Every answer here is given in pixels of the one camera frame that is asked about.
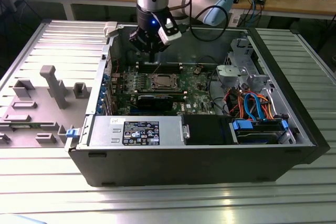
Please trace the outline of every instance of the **green circuit board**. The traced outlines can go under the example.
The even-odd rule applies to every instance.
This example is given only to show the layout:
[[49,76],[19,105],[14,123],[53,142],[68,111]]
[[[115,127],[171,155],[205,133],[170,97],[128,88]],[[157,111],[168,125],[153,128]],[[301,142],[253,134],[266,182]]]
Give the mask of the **green circuit board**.
[[[207,72],[194,74],[196,66],[186,66],[178,74],[138,73],[127,67],[112,83],[117,97],[118,115],[179,115],[215,114],[206,90]],[[168,111],[139,111],[137,98],[141,95],[166,95],[173,97],[173,107]]]

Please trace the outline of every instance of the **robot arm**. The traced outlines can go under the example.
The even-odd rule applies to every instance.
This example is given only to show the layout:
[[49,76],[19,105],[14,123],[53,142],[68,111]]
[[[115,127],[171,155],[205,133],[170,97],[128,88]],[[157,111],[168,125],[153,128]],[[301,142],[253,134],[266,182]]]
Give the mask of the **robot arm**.
[[[141,52],[150,55],[154,60],[155,53],[163,51],[171,41],[181,37],[177,20],[186,20],[189,16],[195,18],[211,5],[230,10],[233,0],[192,0],[192,13],[190,0],[136,0],[138,27],[130,35],[130,42]],[[218,8],[211,8],[200,15],[198,20],[205,24],[216,26],[224,19],[224,13]]]

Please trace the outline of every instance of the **metal bracket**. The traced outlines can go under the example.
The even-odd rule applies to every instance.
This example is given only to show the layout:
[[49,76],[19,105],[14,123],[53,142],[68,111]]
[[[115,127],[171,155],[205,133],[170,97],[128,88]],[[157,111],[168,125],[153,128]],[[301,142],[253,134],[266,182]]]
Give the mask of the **metal bracket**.
[[182,126],[182,133],[184,139],[190,138],[190,131],[189,131],[189,125],[183,125]]

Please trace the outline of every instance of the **open computer chassis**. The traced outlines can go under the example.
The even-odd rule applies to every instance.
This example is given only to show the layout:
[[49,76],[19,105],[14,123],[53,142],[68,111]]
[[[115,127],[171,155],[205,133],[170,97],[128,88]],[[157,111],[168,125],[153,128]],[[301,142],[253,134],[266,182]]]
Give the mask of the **open computer chassis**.
[[274,181],[329,149],[257,30],[185,33],[149,64],[128,42],[134,28],[110,34],[66,143],[90,185]]

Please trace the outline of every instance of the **wire bundle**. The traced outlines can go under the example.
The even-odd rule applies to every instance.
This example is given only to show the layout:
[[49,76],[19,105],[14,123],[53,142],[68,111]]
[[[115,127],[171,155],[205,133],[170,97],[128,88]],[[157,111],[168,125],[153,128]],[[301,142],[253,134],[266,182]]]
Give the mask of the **wire bundle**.
[[[224,101],[227,102],[227,98],[230,95],[231,90],[228,90],[224,97]],[[251,110],[248,108],[248,102],[254,101],[255,104]],[[264,97],[262,94],[257,94],[252,91],[243,90],[242,92],[237,92],[237,105],[235,105],[230,111],[229,115],[233,115],[233,112],[239,108],[239,112],[234,115],[236,118],[248,119],[251,121],[256,121],[257,118],[253,115],[254,110],[257,110],[258,117],[263,119],[274,119],[271,112],[271,102]]]

